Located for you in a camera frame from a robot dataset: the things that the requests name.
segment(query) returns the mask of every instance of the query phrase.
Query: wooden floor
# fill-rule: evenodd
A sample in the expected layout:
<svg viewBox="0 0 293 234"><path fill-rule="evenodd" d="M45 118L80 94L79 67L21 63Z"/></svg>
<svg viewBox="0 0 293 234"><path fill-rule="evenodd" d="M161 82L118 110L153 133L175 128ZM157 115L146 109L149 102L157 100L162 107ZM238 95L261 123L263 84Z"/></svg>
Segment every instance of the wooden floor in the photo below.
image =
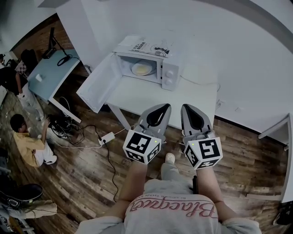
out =
<svg viewBox="0 0 293 234"><path fill-rule="evenodd" d="M57 114L58 111L43 103L45 112ZM100 135L118 132L123 129L113 113L90 111L81 100L75 100L74 111L82 120L81 126L94 124ZM19 185L38 183L43 187L43 199L51 199L58 205L58 214L30 220L36 233L74 233L78 223L67 218L70 214L77 222L99 217L108 207L113 205L116 188L112 184L113 169L107 161L107 150L100 149L67 149L54 144L54 153L58 156L57 163L43 165L40 168L28 166L21 159L9 126L10 117L20 113L25 116L29 126L33 127L33 134L39 134L41 125L22 110L16 97L9 93L0 110L0 146L10 152L9 167L12 176ZM126 118L133 125L138 116L127 113ZM214 122L214 130L221 138L224 158L214 167L225 202L243 217L248 217L260 223L263 234L282 234L286 226L272 226L277 214L278 202L245 199L246 193L278 195L284 183L287 155L282 146L267 139L258 140L257 135L242 130L219 120ZM93 127L84 129L85 140L80 147L98 146L98 138ZM126 158L122 145L127 135L123 131L110 142L110 160L116 168L115 182L119 186L125 179L130 161ZM48 137L63 146L70 145L53 134ZM179 143L182 142L181 131L168 127L166 131L167 143L148 168L148 179L158 178L160 166L167 152L176 156L176 165L180 173L189 179L193 177L193 169L188 160L180 152Z"/></svg>

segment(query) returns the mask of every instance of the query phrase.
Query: shoe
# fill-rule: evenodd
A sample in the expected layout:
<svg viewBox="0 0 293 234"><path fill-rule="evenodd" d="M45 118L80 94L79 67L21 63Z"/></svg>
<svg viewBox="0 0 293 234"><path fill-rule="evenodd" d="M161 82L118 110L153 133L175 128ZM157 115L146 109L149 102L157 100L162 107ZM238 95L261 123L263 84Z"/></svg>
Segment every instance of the shoe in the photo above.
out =
<svg viewBox="0 0 293 234"><path fill-rule="evenodd" d="M165 162L167 162L167 161L172 162L174 164L175 163L175 155L172 153L167 153Z"/></svg>
<svg viewBox="0 0 293 234"><path fill-rule="evenodd" d="M57 161L57 156L56 155L53 155L51 160L49 160L47 162L44 161L44 162L45 162L45 164L50 165L50 164L53 164L56 161Z"/></svg>

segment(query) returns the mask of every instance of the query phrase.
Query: white table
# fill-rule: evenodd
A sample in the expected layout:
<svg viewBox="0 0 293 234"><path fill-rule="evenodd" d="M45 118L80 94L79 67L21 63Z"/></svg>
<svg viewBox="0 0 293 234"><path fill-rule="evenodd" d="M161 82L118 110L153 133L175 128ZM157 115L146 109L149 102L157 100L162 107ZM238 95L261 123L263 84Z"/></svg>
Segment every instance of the white table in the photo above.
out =
<svg viewBox="0 0 293 234"><path fill-rule="evenodd" d="M107 99L107 104L127 130L130 129L130 125L120 109L141 115L146 109L162 103L171 105L169 125L172 127L182 128L180 111L185 103L199 108L213 124L217 99L217 76L209 68L197 66L194 62L186 65L182 76L205 85L196 85L181 78L176 90L169 91L162 89L161 84L123 77Z"/></svg>
<svg viewBox="0 0 293 234"><path fill-rule="evenodd" d="M270 127L269 129L265 130L262 134L258 136L259 139L262 139L263 137L268 136L269 134L281 129L284 125L288 126L288 164L287 164L285 182L284 182L281 195L264 196L264 195L248 193L246 195L247 198L261 199L261 200L274 200L274 201L281 201L282 203L293 201L293 171L291 171L291 169L293 169L293 160L292 160L293 123L292 121L293 121L293 114L289 113L285 119L275 124L274 126Z"/></svg>
<svg viewBox="0 0 293 234"><path fill-rule="evenodd" d="M67 49L65 51L67 54L71 54L73 57L78 58L78 55L74 49ZM64 56L65 55L61 50L57 50L51 58L42 59L27 79L29 83L29 89L41 97L44 101L51 102L61 111L80 123L81 120L78 117L68 111L64 106L57 102L56 99L54 99L54 95L57 90L60 88L71 71L80 62L78 59L72 58L63 65L57 66L58 61ZM35 79L37 74L42 76L42 82L39 82Z"/></svg>

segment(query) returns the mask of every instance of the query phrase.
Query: man in yellow shirt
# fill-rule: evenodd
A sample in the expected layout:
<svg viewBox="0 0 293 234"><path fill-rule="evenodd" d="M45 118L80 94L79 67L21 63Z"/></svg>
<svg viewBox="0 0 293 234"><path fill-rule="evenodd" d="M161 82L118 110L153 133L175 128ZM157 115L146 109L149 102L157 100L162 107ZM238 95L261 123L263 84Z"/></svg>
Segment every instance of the man in yellow shirt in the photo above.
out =
<svg viewBox="0 0 293 234"><path fill-rule="evenodd" d="M27 124L22 115L16 114L10 119L17 148L25 162L31 166L40 167L43 162L49 165L57 160L57 156L53 155L52 150L46 142L49 124L50 120L47 118L43 125L41 139L35 139L30 137Z"/></svg>

